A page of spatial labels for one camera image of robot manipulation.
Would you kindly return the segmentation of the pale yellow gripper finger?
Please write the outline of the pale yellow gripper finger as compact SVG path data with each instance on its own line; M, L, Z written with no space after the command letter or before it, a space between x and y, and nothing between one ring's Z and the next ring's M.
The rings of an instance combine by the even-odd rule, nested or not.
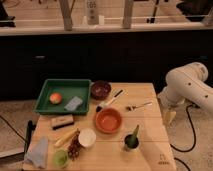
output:
M171 110L166 111L163 117L164 124L168 126L172 122L172 120L175 118L175 116L176 116L175 111L171 111Z

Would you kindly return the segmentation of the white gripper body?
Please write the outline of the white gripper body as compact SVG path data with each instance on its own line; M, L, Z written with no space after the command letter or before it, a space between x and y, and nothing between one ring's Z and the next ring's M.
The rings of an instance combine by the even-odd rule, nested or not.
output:
M157 99L163 114L173 112L175 110L175 105L169 101L165 95L158 94Z

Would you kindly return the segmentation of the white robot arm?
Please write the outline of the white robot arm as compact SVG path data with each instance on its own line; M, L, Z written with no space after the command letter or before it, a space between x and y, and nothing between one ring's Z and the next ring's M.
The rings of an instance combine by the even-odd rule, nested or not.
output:
M172 122L175 108L185 100L213 114L213 88L205 84L207 78L208 69L200 62L174 68L166 74L166 86L157 95L165 126Z

